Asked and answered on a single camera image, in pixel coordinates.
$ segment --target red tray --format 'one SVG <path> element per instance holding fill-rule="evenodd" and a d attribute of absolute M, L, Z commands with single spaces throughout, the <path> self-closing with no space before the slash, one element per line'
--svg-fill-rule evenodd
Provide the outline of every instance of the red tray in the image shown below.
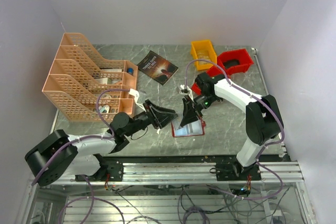
<path fill-rule="evenodd" d="M 225 68 L 225 65 L 232 60 L 238 60 L 239 64 L 235 66 L 231 66 L 228 68 Z M 253 61 L 248 54 L 246 49 L 238 49 L 228 52 L 222 52 L 217 57 L 217 64 L 223 68 L 227 74 L 227 76 L 230 78 L 230 76 L 234 73 L 245 73 L 249 67 L 253 64 Z M 210 76 L 216 76 L 218 74 L 221 74 L 222 71 L 218 69 L 216 66 L 212 66 L 210 69 L 206 71 L 206 73 Z M 193 84 L 191 89 L 198 95 L 201 94 L 201 90 L 197 86 L 197 84 Z"/>

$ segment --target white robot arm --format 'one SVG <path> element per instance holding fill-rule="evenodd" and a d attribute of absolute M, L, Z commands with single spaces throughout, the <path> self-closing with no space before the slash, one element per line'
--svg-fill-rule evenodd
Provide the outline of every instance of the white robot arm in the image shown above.
<path fill-rule="evenodd" d="M 237 161 L 241 169 L 254 165 L 256 157 L 264 144 L 278 135 L 280 128 L 266 108 L 251 96 L 253 95 L 266 102 L 282 123 L 275 98 L 271 95 L 262 97 L 259 94 L 254 94 L 239 87 L 232 81 L 228 83 L 223 74 L 211 78 L 207 73 L 201 73 L 197 76 L 195 82 L 201 89 L 201 95 L 194 99 L 191 99 L 188 95 L 183 98 L 184 110 L 181 126 L 185 126 L 202 117 L 201 110 L 207 109 L 214 101 L 222 99 L 229 101 L 246 114 L 246 133 L 248 137 L 243 148 L 236 156 Z M 247 91 L 246 93 L 250 95 L 239 91 L 233 85 L 238 86 L 243 91 Z"/>
<path fill-rule="evenodd" d="M 113 174 L 115 169 L 107 165 L 100 154 L 119 152 L 129 144 L 126 136 L 150 125 L 162 129 L 178 117 L 174 110 L 157 106 L 149 100 L 145 100 L 141 108 L 144 111 L 132 118 L 124 112 L 117 113 L 110 129 L 103 134 L 76 136 L 67 135 L 63 130 L 52 132 L 25 156 L 35 176 L 34 183 L 46 186 L 61 176 L 80 174 L 90 176 L 92 180 L 105 179 L 106 174 Z"/>

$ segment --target blue object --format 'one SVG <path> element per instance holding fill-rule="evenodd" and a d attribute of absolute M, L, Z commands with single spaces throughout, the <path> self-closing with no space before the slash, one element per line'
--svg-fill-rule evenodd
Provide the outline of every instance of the blue object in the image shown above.
<path fill-rule="evenodd" d="M 134 73 L 133 68 L 128 68 L 127 69 L 127 73 L 129 73 L 130 75 L 133 75 L 133 73 Z"/>

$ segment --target book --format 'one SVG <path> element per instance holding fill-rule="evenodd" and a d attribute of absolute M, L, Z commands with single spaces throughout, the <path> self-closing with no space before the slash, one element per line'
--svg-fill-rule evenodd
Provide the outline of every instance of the book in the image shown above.
<path fill-rule="evenodd" d="M 179 69 L 177 66 L 150 51 L 138 64 L 139 70 L 164 85 Z"/>

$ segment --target white wall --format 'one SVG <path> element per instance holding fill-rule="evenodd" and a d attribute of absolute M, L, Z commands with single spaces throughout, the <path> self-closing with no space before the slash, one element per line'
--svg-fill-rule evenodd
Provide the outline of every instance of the white wall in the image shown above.
<path fill-rule="evenodd" d="M 55 115 L 41 90 L 62 33 L 49 0 L 0 0 L 1 223 L 14 223 L 30 175 L 24 156 Z"/>
<path fill-rule="evenodd" d="M 259 50 L 320 223 L 335 222 L 336 0 L 288 0 Z"/>
<path fill-rule="evenodd" d="M 67 31 L 101 44 L 259 47 L 286 0 L 51 0 Z"/>

